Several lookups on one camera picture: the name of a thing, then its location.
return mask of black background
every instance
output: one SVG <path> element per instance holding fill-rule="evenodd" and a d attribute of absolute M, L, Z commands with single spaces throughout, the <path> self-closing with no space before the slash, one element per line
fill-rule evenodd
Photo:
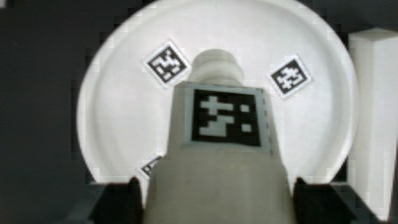
<path fill-rule="evenodd" d="M 79 87 L 102 42 L 146 3 L 9 0 L 8 8 L 0 9 L 4 224 L 56 222 L 66 217 L 82 195 L 91 176 L 75 134 Z M 345 42 L 349 32 L 375 26 L 398 31 L 398 0 L 304 3 Z"/>

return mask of white panel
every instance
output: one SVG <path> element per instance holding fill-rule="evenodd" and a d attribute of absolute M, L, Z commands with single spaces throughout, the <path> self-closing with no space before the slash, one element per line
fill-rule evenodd
<path fill-rule="evenodd" d="M 349 157 L 349 182 L 379 219 L 388 220 L 398 138 L 398 33 L 350 35 L 358 69 L 359 130 Z"/>

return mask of black and white square marker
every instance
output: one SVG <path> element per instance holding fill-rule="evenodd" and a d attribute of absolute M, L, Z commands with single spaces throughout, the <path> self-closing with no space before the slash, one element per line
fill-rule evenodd
<path fill-rule="evenodd" d="M 166 88 L 171 87 L 191 70 L 189 60 L 185 59 L 178 46 L 171 41 L 167 41 L 151 53 L 146 58 L 144 65 L 160 85 Z"/>
<path fill-rule="evenodd" d="M 144 166 L 141 167 L 141 173 L 144 174 L 144 176 L 150 178 L 151 176 L 151 170 L 153 167 L 159 163 L 159 160 L 162 159 L 162 156 L 157 156 L 155 159 L 144 164 Z"/>
<path fill-rule="evenodd" d="M 194 90 L 192 140 L 262 146 L 255 95 Z"/>
<path fill-rule="evenodd" d="M 311 82 L 310 72 L 299 56 L 292 57 L 290 61 L 271 73 L 269 78 L 279 95 L 287 98 Z"/>

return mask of marker sticker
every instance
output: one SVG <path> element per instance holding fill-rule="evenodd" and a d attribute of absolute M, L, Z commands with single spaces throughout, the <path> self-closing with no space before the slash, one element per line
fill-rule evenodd
<path fill-rule="evenodd" d="M 189 60 L 173 41 L 167 41 L 153 51 L 144 66 L 160 85 L 166 88 L 173 87 L 191 70 Z"/>
<path fill-rule="evenodd" d="M 269 79 L 283 99 L 288 98 L 311 83 L 313 78 L 297 55 L 269 74 Z"/>
<path fill-rule="evenodd" d="M 144 175 L 144 177 L 150 179 L 151 177 L 151 170 L 153 170 L 153 167 L 160 161 L 164 157 L 162 156 L 157 156 L 153 160 L 150 160 L 150 162 L 144 164 L 144 166 L 141 166 L 139 168 L 139 171 L 141 171 L 141 174 Z"/>

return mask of white rounded surface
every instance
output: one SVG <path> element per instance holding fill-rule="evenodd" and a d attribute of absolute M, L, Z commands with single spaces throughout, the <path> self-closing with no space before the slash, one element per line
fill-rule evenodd
<path fill-rule="evenodd" d="M 128 19 L 98 52 L 79 101 L 79 137 L 102 183 L 148 179 L 137 169 L 167 150 L 173 88 L 143 64 L 173 40 L 189 61 L 231 52 L 244 86 L 271 95 L 290 181 L 331 181 L 347 158 L 358 121 L 358 84 L 349 53 L 326 22 L 292 0 L 164 0 Z M 281 99 L 267 74 L 299 55 L 313 82 Z"/>

